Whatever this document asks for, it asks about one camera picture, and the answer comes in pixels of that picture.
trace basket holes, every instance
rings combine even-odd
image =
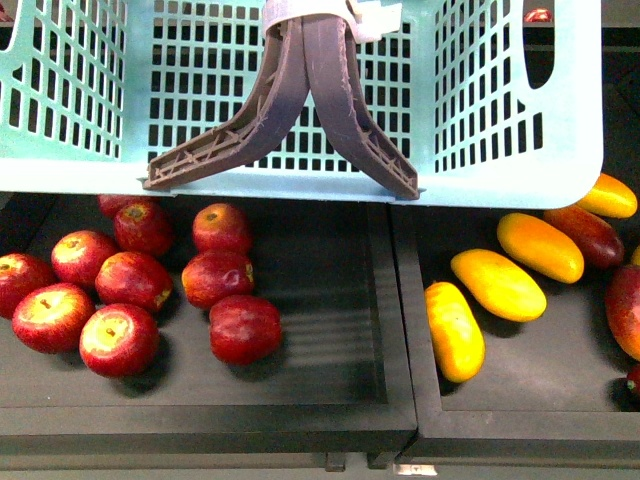
[[[520,120],[518,122],[518,152],[524,153],[527,151],[527,122]]]
[[[387,104],[387,89],[385,87],[378,87],[377,88],[377,102],[376,105],[380,106],[380,107],[384,107]],[[395,104],[397,105],[398,100],[398,93],[397,93],[397,89],[396,88],[391,88],[391,90],[393,90],[395,92]]]
[[[98,103],[97,123],[99,128],[104,128],[104,105]]]
[[[170,125],[162,127],[162,146],[170,147],[173,145],[173,128]]]
[[[471,112],[469,114],[469,137],[473,137],[476,134],[476,114]]]
[[[53,138],[53,109],[47,107],[44,114],[44,136]]]
[[[555,12],[555,0],[550,0],[545,5],[552,13]],[[546,24],[544,32],[549,38],[545,40],[543,51],[535,51],[527,48],[527,30],[531,27],[527,27],[527,23],[523,24],[523,41],[524,48],[524,60],[527,71],[527,79],[529,86],[532,89],[538,89],[544,86],[551,75],[553,74],[555,64],[555,42],[556,42],[556,30],[555,23]]]
[[[33,98],[29,100],[29,124],[27,128],[31,133],[38,131],[38,102]]]
[[[174,101],[172,98],[165,98],[164,99],[164,108],[163,108],[163,114],[162,114],[162,118],[164,118],[165,120],[172,120],[174,113],[173,113],[173,105],[174,105]]]
[[[100,139],[100,137],[96,135],[96,143],[97,143],[97,141],[99,139]],[[84,148],[85,148],[85,150],[90,150],[91,149],[91,130],[89,130],[89,129],[85,130],[85,132],[84,132]]]
[[[411,158],[411,141],[408,138],[402,139],[400,151],[405,157]]]
[[[387,130],[386,115],[384,114],[384,112],[378,112],[378,114],[376,115],[376,123],[382,130]],[[397,129],[391,130],[390,128],[388,130],[394,132],[398,131]]]
[[[64,108],[69,108],[69,90],[71,89],[71,84],[69,80],[66,78],[62,79],[62,106]]]
[[[324,153],[322,151],[322,135],[320,133],[314,133],[311,136],[311,152],[312,153]]]
[[[502,28],[502,50],[506,52],[511,47],[511,35],[509,34],[509,24]]]
[[[180,81],[178,82],[178,92],[189,93],[189,74],[181,73]]]
[[[74,111],[76,115],[82,115],[82,90],[76,87],[76,98],[74,100]]]
[[[388,128],[389,128],[389,130],[391,132],[397,132],[398,130],[400,130],[399,118],[398,118],[398,114],[396,112],[389,112],[389,126],[388,126]]]
[[[498,91],[498,67],[491,68],[491,93]]]
[[[60,115],[60,125],[58,125],[58,140],[61,142],[67,142],[67,124],[69,120],[66,115]]]
[[[476,103],[475,82],[469,84],[469,106],[472,107]]]
[[[73,135],[71,137],[71,143],[76,147],[80,146],[80,124],[73,122]]]
[[[491,135],[491,159],[497,160],[500,156],[500,138],[497,133]]]
[[[158,146],[158,125],[149,125],[149,146],[157,147]]]
[[[220,121],[221,122],[226,122],[227,120],[229,120],[229,103],[227,102],[220,102]]]
[[[504,156],[510,157],[513,155],[513,144],[511,139],[511,127],[507,127],[504,130]]]
[[[0,50],[6,50],[9,46],[9,42],[11,42],[11,35],[9,36],[6,44],[0,41]],[[42,21],[40,21],[38,17],[34,17],[33,19],[33,48],[40,52],[44,52],[44,32],[42,28]]]
[[[49,69],[47,75],[47,96],[50,100],[56,99],[57,80],[58,76],[56,75],[56,72],[52,69]]]
[[[495,60],[498,57],[498,34],[491,35],[491,60]]]
[[[258,46],[260,42],[260,30],[255,25],[249,27],[249,45]]]
[[[498,124],[498,100],[491,101],[491,126]]]
[[[491,13],[490,24],[491,24],[491,28],[493,28],[498,23],[498,2],[496,0],[493,0],[493,2],[491,2],[490,13]]]
[[[484,132],[487,129],[487,108],[480,107],[480,113],[478,114],[480,120],[480,131]]]
[[[544,146],[544,135],[542,129],[542,113],[533,116],[533,149],[539,150]]]
[[[483,138],[480,140],[480,162],[487,161],[487,140]]]

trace yellow mango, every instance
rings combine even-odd
[[[601,173],[595,185],[577,205],[595,215],[629,218],[638,210],[638,199],[633,190],[623,182]]]
[[[498,241],[511,258],[559,282],[575,283],[584,273],[584,257],[574,241],[532,215],[502,217]]]
[[[451,382],[466,382],[480,371],[485,355],[484,337],[469,304],[449,282],[429,286],[424,299],[433,352],[442,375]]]
[[[514,322],[536,320],[547,297],[522,268],[491,250],[475,248],[451,259],[451,269],[489,312]]]

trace basket handle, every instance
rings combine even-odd
[[[556,101],[556,95],[573,91],[576,85],[567,85],[566,79],[582,77],[592,84],[594,80],[601,84],[600,65],[601,46],[601,4],[597,0],[558,0],[555,2],[555,58],[553,71],[548,81],[537,89],[530,88],[524,59],[520,62],[522,70],[518,72],[522,84],[519,95],[530,103],[548,103]],[[523,16],[516,19],[518,41],[524,52]]]
[[[36,2],[18,2],[15,23],[9,46],[0,50],[0,77],[6,77],[24,65],[25,59],[31,58],[33,48],[33,19],[36,18]]]

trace apple stem cavity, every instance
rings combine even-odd
[[[142,210],[140,210],[138,207],[133,207],[133,208],[129,209],[129,211],[127,213],[129,214],[129,216],[131,218],[140,218],[140,217],[142,217]]]

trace mango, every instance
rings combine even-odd
[[[431,341],[442,375],[462,383],[482,368],[485,343],[462,292],[449,282],[436,282],[424,291]]]
[[[547,308],[547,298],[535,280],[499,253],[466,250],[451,259],[451,269],[478,303],[500,318],[530,322]]]
[[[587,265],[605,270],[624,261],[624,244],[615,229],[578,205],[547,210],[542,218],[578,246]]]
[[[624,265],[613,274],[604,297],[609,329],[618,345],[640,361],[640,266]]]
[[[511,258],[559,282],[575,283],[584,273],[584,258],[574,241],[532,215],[502,217],[498,241]]]
[[[576,203],[588,212],[610,218],[629,218],[638,210],[633,190],[606,173],[601,173],[589,193]]]

